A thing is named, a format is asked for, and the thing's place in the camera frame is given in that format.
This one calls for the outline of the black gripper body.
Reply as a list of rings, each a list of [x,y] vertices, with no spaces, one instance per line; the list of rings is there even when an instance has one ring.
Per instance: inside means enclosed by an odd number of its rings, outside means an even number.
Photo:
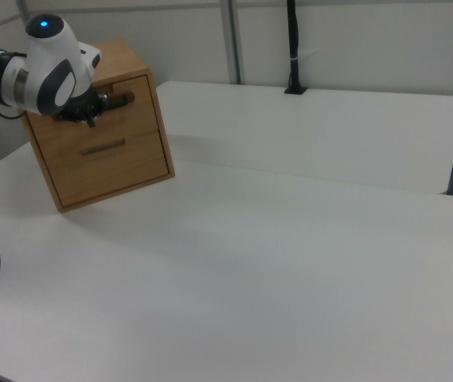
[[[102,115],[107,110],[107,102],[107,94],[98,93],[90,87],[83,94],[72,97],[64,108],[53,116],[53,119],[58,122],[87,122],[87,113],[95,112],[97,117]]]

